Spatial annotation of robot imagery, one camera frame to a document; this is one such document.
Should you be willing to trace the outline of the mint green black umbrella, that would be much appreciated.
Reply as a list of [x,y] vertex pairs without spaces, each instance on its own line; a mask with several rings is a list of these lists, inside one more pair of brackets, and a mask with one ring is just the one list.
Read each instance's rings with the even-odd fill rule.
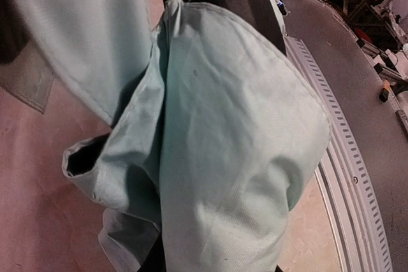
[[275,0],[13,0],[108,134],[62,171],[105,207],[117,271],[277,271],[289,212],[330,142]]

